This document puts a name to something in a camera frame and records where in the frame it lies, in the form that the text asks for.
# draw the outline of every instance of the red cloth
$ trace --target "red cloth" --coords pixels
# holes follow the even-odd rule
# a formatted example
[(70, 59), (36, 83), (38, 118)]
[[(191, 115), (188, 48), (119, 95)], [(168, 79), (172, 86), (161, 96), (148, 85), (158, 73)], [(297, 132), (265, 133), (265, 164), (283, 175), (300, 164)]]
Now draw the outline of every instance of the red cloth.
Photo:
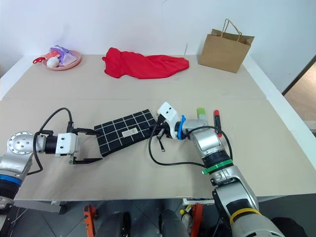
[(189, 68), (189, 61), (185, 58), (166, 55), (145, 57), (139, 53), (121, 52), (117, 48), (110, 48), (102, 60), (106, 65), (104, 72), (114, 78), (123, 75), (138, 79), (167, 78)]

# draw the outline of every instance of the marker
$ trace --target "marker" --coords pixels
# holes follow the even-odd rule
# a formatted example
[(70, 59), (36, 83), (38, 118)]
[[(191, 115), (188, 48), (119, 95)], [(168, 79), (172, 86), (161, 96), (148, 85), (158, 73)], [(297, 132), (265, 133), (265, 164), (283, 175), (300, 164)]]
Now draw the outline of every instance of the marker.
[[(214, 126), (220, 128), (222, 130), (221, 119), (219, 117), (219, 111), (218, 110), (214, 111)], [(219, 131), (216, 131), (216, 133), (217, 133), (218, 137), (222, 137), (222, 134)]]

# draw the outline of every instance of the white wall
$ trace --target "white wall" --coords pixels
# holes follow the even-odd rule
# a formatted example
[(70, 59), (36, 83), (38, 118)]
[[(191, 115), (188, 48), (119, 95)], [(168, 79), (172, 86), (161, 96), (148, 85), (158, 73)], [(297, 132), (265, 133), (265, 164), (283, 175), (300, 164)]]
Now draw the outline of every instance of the white wall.
[(250, 55), (280, 91), (316, 54), (315, 0), (1, 0), (0, 64), (61, 44), (86, 54), (109, 47), (197, 54), (230, 18), (256, 36)]

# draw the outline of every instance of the black and white checkered cloth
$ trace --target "black and white checkered cloth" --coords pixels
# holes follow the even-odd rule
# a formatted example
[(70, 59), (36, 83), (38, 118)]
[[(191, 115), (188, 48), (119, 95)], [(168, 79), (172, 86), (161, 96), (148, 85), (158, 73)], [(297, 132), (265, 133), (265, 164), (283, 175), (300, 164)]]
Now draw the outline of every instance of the black and white checkered cloth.
[(156, 123), (149, 110), (143, 110), (94, 127), (102, 132), (98, 144), (103, 157), (150, 137), (150, 126)]

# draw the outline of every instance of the black cable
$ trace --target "black cable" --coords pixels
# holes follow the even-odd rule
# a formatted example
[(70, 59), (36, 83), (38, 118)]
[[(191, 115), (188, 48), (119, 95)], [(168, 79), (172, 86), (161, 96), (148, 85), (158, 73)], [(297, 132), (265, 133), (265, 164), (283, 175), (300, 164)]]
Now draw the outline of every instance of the black cable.
[(193, 128), (192, 130), (188, 131), (188, 133), (187, 133), (186, 136), (189, 136), (190, 133), (192, 133), (192, 132), (194, 132), (194, 131), (196, 131), (196, 130), (199, 130), (199, 129), (203, 129), (203, 128), (213, 128), (213, 129), (215, 129), (215, 130), (217, 130), (217, 131), (219, 131), (220, 133), (223, 134), (223, 136), (224, 136), (224, 138), (225, 138), (225, 140), (226, 140), (226, 142), (227, 142), (227, 146), (228, 146), (228, 149), (229, 149), (230, 157), (231, 157), (231, 159), (233, 159), (233, 150), (232, 150), (231, 144), (230, 144), (230, 142), (229, 142), (229, 139), (228, 139), (227, 135), (225, 134), (225, 132), (223, 132), (223, 130), (221, 130), (219, 127), (214, 127), (214, 126), (201, 126), (201, 127), (196, 127), (196, 128)]
[(221, 220), (221, 218), (218, 217), (217, 224), (216, 224), (216, 227), (215, 227), (215, 230), (214, 230), (214, 233), (213, 233), (212, 237), (215, 237), (215, 235), (216, 235), (216, 232), (217, 232), (217, 229), (218, 229), (219, 221), (220, 221), (220, 220)]
[(31, 175), (31, 174), (36, 174), (36, 173), (39, 173), (43, 170), (43, 166), (42, 164), (40, 163), (40, 159), (38, 157), (38, 154), (37, 154), (37, 151), (36, 151), (36, 141), (37, 141), (37, 137), (41, 134), (41, 132), (43, 131), (44, 127), (47, 125), (47, 123), (51, 120), (52, 117), (54, 117), (58, 112), (62, 111), (62, 110), (66, 110), (68, 112), (68, 116), (69, 116), (69, 122), (73, 122), (73, 117), (71, 115), (71, 112), (69, 109), (63, 107), (63, 108), (60, 108), (58, 110), (56, 110), (55, 112), (53, 112), (47, 119), (46, 121), (43, 123), (43, 125), (40, 127), (39, 131), (37, 131), (35, 134), (34, 134), (34, 138), (33, 138), (33, 154), (34, 154), (34, 158), (39, 166), (39, 169), (36, 170), (36, 171), (33, 171), (33, 172), (30, 172), (28, 173), (27, 175)]
[(153, 138), (153, 136), (154, 136), (155, 130), (157, 129), (157, 126), (158, 126), (158, 123), (155, 124), (155, 126), (154, 126), (154, 128), (153, 128), (153, 130), (152, 130), (152, 133), (151, 133), (151, 135), (150, 135), (149, 142), (148, 142), (149, 155), (150, 155), (150, 157), (152, 158), (152, 160), (153, 160), (156, 164), (164, 165), (164, 166), (180, 165), (180, 164), (193, 164), (193, 165), (201, 166), (201, 167), (203, 167), (203, 168), (205, 167), (203, 164), (195, 163), (195, 162), (189, 162), (189, 161), (186, 161), (186, 162), (177, 162), (177, 163), (161, 163), (161, 162), (155, 160), (155, 158), (153, 157), (153, 154), (152, 154), (151, 144), (152, 144), (152, 138)]

